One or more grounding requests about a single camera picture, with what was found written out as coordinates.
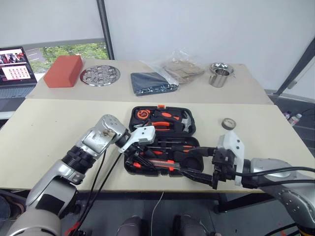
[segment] metal plate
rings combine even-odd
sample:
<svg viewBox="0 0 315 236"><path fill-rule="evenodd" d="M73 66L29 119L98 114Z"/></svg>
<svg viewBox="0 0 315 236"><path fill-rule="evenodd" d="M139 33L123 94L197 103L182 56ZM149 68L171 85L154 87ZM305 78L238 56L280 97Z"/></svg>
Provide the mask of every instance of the metal plate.
<svg viewBox="0 0 315 236"><path fill-rule="evenodd" d="M111 85L120 78L120 71L110 65L97 65L82 71L80 79L83 83L91 86Z"/></svg>

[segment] window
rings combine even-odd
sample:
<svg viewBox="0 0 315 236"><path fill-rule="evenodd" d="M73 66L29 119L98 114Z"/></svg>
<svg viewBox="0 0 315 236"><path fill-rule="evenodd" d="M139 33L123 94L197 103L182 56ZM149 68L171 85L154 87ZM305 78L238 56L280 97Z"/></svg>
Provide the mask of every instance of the window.
<svg viewBox="0 0 315 236"><path fill-rule="evenodd" d="M80 55L82 59L108 59L105 42L33 48L25 53L35 74L46 73L61 55Z"/></svg>

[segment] laptop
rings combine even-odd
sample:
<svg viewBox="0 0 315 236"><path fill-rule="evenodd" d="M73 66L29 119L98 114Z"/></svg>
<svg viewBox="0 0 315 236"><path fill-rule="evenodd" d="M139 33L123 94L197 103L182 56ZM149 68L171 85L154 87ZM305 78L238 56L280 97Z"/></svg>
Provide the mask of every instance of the laptop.
<svg viewBox="0 0 315 236"><path fill-rule="evenodd" d="M11 112L37 81L22 47L0 48L0 112Z"/></svg>

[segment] metal cup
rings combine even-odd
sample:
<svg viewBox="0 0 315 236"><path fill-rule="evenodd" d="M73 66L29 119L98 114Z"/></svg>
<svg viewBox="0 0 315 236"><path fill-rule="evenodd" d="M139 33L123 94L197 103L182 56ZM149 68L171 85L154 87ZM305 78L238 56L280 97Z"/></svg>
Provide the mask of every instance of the metal cup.
<svg viewBox="0 0 315 236"><path fill-rule="evenodd" d="M210 71L213 75L210 76L209 84L213 87L223 87L226 79L233 75L234 68L222 62L215 62L210 65Z"/></svg>

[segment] bottle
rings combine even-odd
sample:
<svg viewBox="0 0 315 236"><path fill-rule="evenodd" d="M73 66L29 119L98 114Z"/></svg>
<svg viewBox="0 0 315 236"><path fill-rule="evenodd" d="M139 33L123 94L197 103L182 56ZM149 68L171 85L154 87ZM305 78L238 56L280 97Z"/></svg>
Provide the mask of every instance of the bottle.
<svg viewBox="0 0 315 236"><path fill-rule="evenodd" d="M291 111L284 112L283 115L284 115L284 117L285 117L286 119L290 119L290 117L291 117Z"/></svg>
<svg viewBox="0 0 315 236"><path fill-rule="evenodd" d="M288 121L291 124L291 126L295 126L297 122L300 121L300 118L302 115L300 113L296 114L295 116L291 117Z"/></svg>

